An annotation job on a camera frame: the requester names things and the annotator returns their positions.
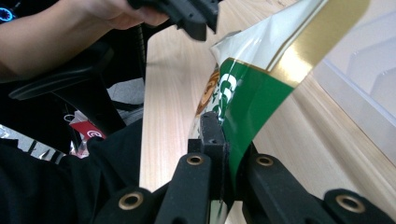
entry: gold strip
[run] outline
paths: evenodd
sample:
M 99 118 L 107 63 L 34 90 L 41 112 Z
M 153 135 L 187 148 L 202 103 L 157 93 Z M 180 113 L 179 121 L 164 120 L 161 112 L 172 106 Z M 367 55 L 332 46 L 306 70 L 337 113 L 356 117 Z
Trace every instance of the gold strip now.
M 370 0 L 330 0 L 286 49 L 270 76 L 297 87 L 366 11 Z

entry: human arm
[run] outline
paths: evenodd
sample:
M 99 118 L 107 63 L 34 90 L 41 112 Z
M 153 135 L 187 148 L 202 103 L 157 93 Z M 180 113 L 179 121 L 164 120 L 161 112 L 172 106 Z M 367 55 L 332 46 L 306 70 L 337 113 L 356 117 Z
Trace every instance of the human arm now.
M 126 0 L 60 0 L 33 16 L 0 25 L 0 82 L 27 79 L 67 62 L 111 29 L 167 17 Z

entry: human hand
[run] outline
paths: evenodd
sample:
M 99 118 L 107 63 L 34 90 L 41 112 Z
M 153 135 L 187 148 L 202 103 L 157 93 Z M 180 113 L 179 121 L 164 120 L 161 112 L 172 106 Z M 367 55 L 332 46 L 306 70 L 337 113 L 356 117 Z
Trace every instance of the human hand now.
M 141 7 L 133 9 L 127 0 L 69 0 L 74 4 L 81 5 L 81 8 L 92 16 L 105 21 L 114 29 L 124 30 L 139 23 L 159 25 L 168 16 L 156 11 L 151 7 Z

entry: snack bag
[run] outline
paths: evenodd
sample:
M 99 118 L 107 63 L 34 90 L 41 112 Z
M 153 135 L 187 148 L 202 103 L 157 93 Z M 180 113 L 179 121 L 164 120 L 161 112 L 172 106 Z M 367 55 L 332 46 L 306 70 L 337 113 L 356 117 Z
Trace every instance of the snack bag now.
M 248 145 L 265 121 L 355 24 L 368 3 L 302 0 L 223 38 L 211 48 L 218 68 L 198 106 L 190 138 L 199 137 L 202 114 L 217 112 L 230 143 L 234 178 Z

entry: office chair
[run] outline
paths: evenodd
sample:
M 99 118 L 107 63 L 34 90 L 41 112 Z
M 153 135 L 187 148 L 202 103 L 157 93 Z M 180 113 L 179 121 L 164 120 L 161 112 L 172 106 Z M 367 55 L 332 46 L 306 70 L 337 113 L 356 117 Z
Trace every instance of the office chair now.
M 117 52 L 106 42 L 105 37 L 68 63 L 47 74 L 22 82 L 8 96 L 11 99 L 26 100 L 53 93 L 81 111 L 105 135 L 110 135 L 125 127 L 117 109 L 132 111 L 142 105 L 112 101 L 107 88 L 134 77 L 145 79 L 149 38 L 170 25 L 172 23 L 166 22 L 158 27 L 144 24 L 133 27 L 134 39 L 130 40 L 135 49 L 133 62 L 123 62 L 122 60 L 128 60 L 129 55 L 117 55 Z M 133 71 L 120 69 L 125 64 L 131 66 Z M 118 73 L 121 72 L 138 73 L 138 75 L 118 78 Z

